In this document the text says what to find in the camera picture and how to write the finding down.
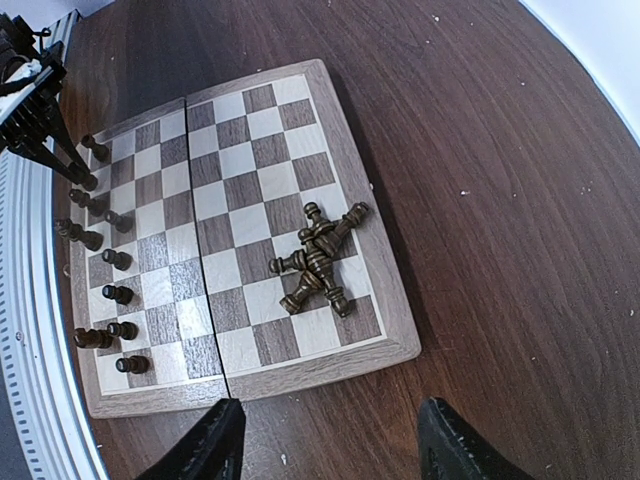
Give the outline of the dark rook chess piece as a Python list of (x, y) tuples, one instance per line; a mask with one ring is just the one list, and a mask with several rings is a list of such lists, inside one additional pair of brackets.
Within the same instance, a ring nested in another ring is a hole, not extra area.
[(80, 349), (107, 349), (113, 343), (113, 337), (106, 330), (76, 328), (73, 342)]

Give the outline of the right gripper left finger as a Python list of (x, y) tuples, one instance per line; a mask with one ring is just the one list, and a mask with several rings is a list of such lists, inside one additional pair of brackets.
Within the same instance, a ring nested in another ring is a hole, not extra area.
[(219, 400), (137, 479), (240, 479), (245, 427), (241, 402)]

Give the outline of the wooden chess board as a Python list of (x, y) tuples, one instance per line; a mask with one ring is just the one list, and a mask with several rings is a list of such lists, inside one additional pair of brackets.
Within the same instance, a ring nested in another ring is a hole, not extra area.
[[(72, 204), (72, 221), (104, 237), (98, 251), (70, 246), (73, 320), (86, 330), (138, 326), (135, 340), (112, 336), (110, 348), (78, 353), (93, 417), (270, 397), (420, 353), (372, 186), (322, 61), (214, 86), (91, 135), (110, 160), (78, 144), (98, 179), (89, 195), (134, 226), (120, 233)], [(344, 318), (322, 291), (289, 314), (279, 301), (301, 272), (268, 267), (303, 248), (297, 234), (311, 226), (309, 202), (329, 221), (355, 203), (370, 207), (333, 260), (351, 307)], [(130, 268), (104, 262), (105, 249), (130, 254)], [(134, 297), (119, 305), (102, 296), (105, 285), (129, 287)], [(149, 359), (146, 373), (116, 369), (118, 358), (133, 355)]]

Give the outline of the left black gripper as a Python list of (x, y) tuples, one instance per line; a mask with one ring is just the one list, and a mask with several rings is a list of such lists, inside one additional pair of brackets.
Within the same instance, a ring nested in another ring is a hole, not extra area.
[(66, 76), (64, 44), (55, 42), (43, 52), (1, 54), (1, 149), (48, 167), (72, 183), (83, 174), (65, 165), (46, 147), (52, 140), (71, 162), (84, 163), (62, 116), (57, 96)]

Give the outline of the dark pawn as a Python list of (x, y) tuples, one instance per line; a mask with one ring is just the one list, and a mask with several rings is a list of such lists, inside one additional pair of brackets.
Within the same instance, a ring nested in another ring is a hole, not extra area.
[(119, 305), (128, 305), (134, 297), (134, 292), (126, 286), (105, 285), (102, 288), (102, 296)]
[(112, 265), (116, 270), (126, 271), (130, 268), (133, 258), (127, 252), (115, 251), (113, 249), (105, 249), (101, 258), (104, 262)]
[(72, 182), (80, 185), (86, 191), (94, 191), (98, 186), (98, 179), (89, 171), (84, 163), (71, 162), (68, 166), (72, 174)]
[(135, 340), (138, 335), (138, 326), (132, 322), (110, 322), (106, 327), (107, 333), (123, 340)]
[(150, 362), (145, 356), (133, 355), (118, 358), (115, 367), (121, 373), (144, 374), (149, 370)]
[(134, 220), (130, 216), (117, 214), (113, 210), (107, 210), (104, 219), (120, 233), (128, 233), (134, 226)]

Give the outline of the dark pawn chess piece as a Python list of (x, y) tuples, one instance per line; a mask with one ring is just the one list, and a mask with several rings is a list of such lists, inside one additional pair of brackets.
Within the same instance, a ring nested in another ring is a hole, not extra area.
[(98, 162), (106, 163), (110, 160), (109, 148), (104, 144), (98, 143), (92, 135), (84, 135), (81, 139), (81, 144), (92, 153)]

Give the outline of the dark tall chess piece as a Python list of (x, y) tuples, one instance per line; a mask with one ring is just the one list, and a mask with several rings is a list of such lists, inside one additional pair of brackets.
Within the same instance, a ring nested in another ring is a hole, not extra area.
[(98, 251), (102, 247), (104, 240), (102, 234), (85, 230), (70, 218), (56, 219), (54, 221), (54, 229), (62, 238), (70, 242), (80, 242), (91, 251)]

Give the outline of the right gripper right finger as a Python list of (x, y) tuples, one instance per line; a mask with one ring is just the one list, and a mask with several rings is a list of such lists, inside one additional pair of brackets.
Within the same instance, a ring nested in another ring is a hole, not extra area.
[(520, 478), (520, 468), (442, 398), (422, 402), (417, 433), (422, 479)]

